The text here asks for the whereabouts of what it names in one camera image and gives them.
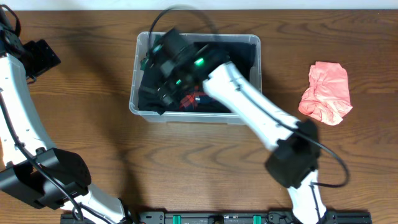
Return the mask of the navy garment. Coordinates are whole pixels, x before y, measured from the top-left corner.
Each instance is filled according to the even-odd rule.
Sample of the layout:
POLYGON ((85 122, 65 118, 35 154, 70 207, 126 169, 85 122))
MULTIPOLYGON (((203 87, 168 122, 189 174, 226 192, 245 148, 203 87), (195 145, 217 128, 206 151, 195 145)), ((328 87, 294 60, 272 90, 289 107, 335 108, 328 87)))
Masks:
POLYGON ((256 45, 244 42, 194 42, 195 47, 201 49, 209 45, 219 47, 229 53, 231 61, 235 64, 242 76, 249 79, 250 70, 256 59, 256 45))

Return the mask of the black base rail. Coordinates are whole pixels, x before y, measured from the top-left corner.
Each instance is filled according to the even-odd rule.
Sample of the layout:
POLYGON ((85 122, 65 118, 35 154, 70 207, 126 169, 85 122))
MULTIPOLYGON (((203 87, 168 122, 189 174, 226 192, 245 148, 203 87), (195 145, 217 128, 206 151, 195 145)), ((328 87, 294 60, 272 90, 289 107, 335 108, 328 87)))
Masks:
MULTIPOLYGON (((164 213, 143 212, 143 224, 294 224, 299 221, 288 211, 268 213, 164 213)), ((326 224, 372 224, 368 212, 328 211, 322 218, 326 224)))

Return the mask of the salmon pink garment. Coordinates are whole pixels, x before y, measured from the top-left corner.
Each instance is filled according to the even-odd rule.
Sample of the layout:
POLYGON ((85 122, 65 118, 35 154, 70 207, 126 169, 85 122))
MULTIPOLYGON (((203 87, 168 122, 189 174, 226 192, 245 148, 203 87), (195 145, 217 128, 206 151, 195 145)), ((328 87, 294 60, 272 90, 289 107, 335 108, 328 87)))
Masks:
POLYGON ((347 71, 338 63, 315 62, 310 67, 308 80, 309 86, 298 110, 327 125, 340 124, 353 108, 347 71))

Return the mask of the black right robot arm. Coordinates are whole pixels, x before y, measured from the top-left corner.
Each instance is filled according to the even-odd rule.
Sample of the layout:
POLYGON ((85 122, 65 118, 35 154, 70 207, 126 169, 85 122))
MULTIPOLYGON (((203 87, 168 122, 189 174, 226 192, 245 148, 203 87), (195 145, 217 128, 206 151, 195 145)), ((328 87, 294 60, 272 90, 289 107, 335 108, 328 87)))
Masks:
POLYGON ((182 92, 201 85, 204 92, 237 114, 271 154, 265 163, 270 175, 288 190, 294 217, 301 223, 325 219, 318 180, 320 144, 311 121, 300 121, 253 87, 231 61, 220 36, 197 48, 177 29, 158 41, 148 40, 148 55, 162 72, 157 95, 167 106, 182 92))

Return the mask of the black garment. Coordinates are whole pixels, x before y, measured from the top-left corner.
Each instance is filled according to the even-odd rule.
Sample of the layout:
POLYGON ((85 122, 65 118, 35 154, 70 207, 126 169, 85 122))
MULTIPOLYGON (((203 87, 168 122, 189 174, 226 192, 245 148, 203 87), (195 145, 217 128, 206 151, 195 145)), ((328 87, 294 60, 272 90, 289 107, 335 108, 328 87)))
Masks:
POLYGON ((194 112, 198 113, 231 113, 231 111, 222 105, 218 101, 212 101, 210 103, 200 103, 194 109, 194 112))
POLYGON ((138 107, 141 111, 155 111, 159 115, 166 111, 180 111, 180 102, 166 105, 157 93, 162 81, 162 73, 153 62, 148 66, 142 76, 141 85, 138 92, 138 107))

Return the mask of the red navy plaid shirt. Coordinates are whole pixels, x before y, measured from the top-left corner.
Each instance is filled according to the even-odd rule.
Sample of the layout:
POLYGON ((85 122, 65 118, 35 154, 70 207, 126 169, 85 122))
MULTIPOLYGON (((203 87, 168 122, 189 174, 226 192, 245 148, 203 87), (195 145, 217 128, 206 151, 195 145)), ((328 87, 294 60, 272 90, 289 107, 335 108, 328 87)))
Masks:
POLYGON ((180 111, 208 112, 214 107, 216 100, 208 96, 204 91, 188 92, 180 100, 180 111))

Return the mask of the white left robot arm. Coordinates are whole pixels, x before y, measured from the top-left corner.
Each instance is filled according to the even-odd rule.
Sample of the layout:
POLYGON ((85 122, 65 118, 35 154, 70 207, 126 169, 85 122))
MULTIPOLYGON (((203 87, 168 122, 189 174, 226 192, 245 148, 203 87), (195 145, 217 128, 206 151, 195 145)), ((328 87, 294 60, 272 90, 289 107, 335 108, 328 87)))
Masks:
POLYGON ((62 223, 132 223, 128 209, 91 182, 78 154, 59 149, 47 134, 28 86, 60 64, 43 39, 22 44, 1 5, 1 191, 36 209, 68 210, 62 223))

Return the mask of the dark green garment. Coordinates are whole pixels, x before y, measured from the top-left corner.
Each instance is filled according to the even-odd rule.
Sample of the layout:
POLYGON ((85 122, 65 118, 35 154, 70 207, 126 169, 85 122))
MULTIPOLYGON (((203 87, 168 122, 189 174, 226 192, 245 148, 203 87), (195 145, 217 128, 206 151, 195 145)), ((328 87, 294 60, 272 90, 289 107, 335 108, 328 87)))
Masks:
POLYGON ((140 69, 144 71, 148 66, 152 65, 152 58, 156 56, 162 49, 161 39, 163 34, 149 34, 149 38, 145 41, 147 52, 145 57, 140 61, 140 69))

